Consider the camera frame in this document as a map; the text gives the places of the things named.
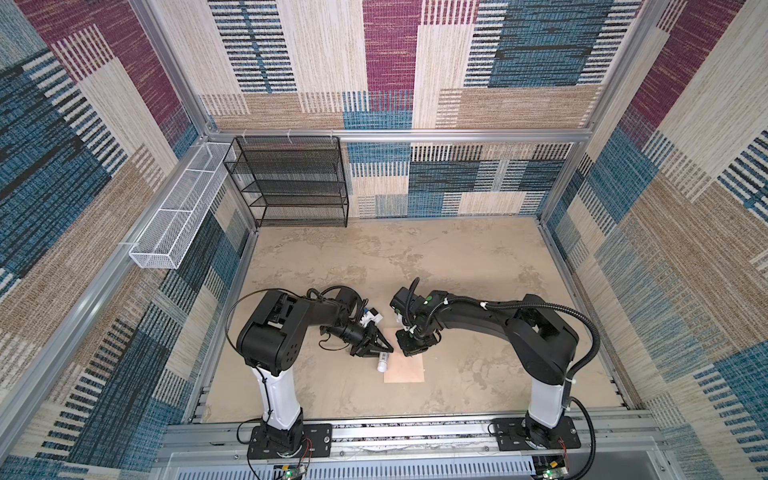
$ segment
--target textured floor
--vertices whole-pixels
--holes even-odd
[[[395,326],[389,301],[414,276],[417,290],[448,290],[489,300],[520,299],[536,293],[571,305],[558,271],[531,218],[369,221],[336,228],[265,228],[243,294],[268,286],[298,293],[345,283]],[[237,337],[261,294],[235,312]],[[589,348],[583,339],[577,357]],[[307,418],[489,412],[526,409],[531,382],[515,351],[501,339],[465,330],[446,330],[439,346],[424,354],[425,381],[384,383],[376,359],[327,352],[317,346],[316,327],[306,335],[294,366],[296,394]],[[332,339],[328,346],[341,345]],[[599,360],[576,376],[574,394],[588,406],[616,406]],[[250,369],[230,348],[221,356],[204,421],[233,422],[262,412]]]

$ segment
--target black wire shelf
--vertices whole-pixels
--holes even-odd
[[[346,227],[337,137],[235,137],[225,161],[259,227]]]

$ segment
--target patterned carpet wall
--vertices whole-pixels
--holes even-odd
[[[196,136],[127,0],[0,0],[0,400]]]
[[[641,0],[157,0],[222,130],[581,127]]]
[[[534,215],[571,144],[342,144],[351,217]]]
[[[0,478],[140,479],[179,423],[248,238],[221,188],[178,270],[134,266]]]
[[[688,478],[768,478],[766,18],[673,0],[548,223]]]

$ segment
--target black mounting plate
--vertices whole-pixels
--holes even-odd
[[[523,420],[525,420],[525,417],[493,419],[489,429],[490,433],[496,437],[500,451],[535,450],[525,441]],[[581,440],[575,432],[574,421],[571,420],[571,417],[564,416],[560,419],[560,423],[550,431],[549,445],[544,445],[544,447],[554,450],[562,449],[558,439],[563,439],[566,449],[579,449],[581,448]]]
[[[269,440],[266,440],[264,436],[265,431],[259,428],[253,429],[253,433],[250,437],[248,444],[248,459],[249,460],[271,460],[273,458],[301,458],[306,451],[308,442],[305,441],[299,448],[299,451],[290,457],[281,457],[276,454],[275,444]],[[331,441],[333,440],[333,425],[330,423],[312,423],[304,424],[304,436],[312,442],[312,457],[322,458],[330,457],[331,455]]]

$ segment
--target mesh basket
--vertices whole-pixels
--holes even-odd
[[[177,269],[227,178],[229,144],[205,144],[184,169],[129,255],[141,268]]]

